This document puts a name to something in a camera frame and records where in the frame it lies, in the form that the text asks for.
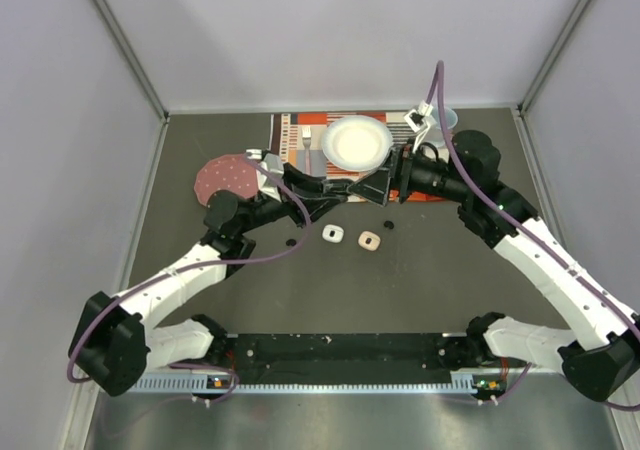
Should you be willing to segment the white earbud charging case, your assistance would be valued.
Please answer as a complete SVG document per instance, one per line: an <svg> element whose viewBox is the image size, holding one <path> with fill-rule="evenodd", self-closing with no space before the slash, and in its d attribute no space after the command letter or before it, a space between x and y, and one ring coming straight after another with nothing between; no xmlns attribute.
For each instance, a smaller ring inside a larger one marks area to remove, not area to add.
<svg viewBox="0 0 640 450"><path fill-rule="evenodd" d="M330 243L341 243L344 238L344 229L335 224L327 224L321 234L322 238Z"/></svg>

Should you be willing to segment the pink beige earbud charging case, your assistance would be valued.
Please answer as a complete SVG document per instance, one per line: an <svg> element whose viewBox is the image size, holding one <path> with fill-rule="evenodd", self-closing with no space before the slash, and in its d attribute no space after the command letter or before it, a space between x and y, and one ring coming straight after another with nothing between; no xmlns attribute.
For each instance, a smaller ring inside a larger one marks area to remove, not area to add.
<svg viewBox="0 0 640 450"><path fill-rule="evenodd" d="M380 244L381 238L371 231L363 231L358 237L358 245L367 251L374 252L378 250Z"/></svg>

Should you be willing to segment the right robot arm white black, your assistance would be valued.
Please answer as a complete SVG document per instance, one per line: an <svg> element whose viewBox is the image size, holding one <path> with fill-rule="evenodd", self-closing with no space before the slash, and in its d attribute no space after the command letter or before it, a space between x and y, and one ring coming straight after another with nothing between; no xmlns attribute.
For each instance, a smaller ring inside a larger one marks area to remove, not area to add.
<svg viewBox="0 0 640 450"><path fill-rule="evenodd" d="M639 314L619 302L561 246L537 210L499 179L501 154L477 130L452 139L448 161L394 146L385 162L351 185L351 194L386 205L391 191L457 203L465 228L519 270L567 329L491 312L474 318L466 350L476 364L513 358L552 370L586 398L605 402L639 370Z"/></svg>

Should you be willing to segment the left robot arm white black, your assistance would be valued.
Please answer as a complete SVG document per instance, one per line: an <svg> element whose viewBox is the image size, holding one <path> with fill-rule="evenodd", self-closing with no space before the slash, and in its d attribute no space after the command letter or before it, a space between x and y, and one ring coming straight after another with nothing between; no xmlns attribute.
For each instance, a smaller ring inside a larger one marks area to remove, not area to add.
<svg viewBox="0 0 640 450"><path fill-rule="evenodd" d="M253 257L256 244L247 232L285 217L308 227L347 202L353 184L312 177L281 162L248 166L256 192L244 197L229 187L214 191L207 202L206 232L186 254L130 289L113 296L98 292L87 300L68 351L70 382L92 381L119 396L149 370L184 360L220 364L227 344L204 318L168 327L162 321L243 266L263 261Z"/></svg>

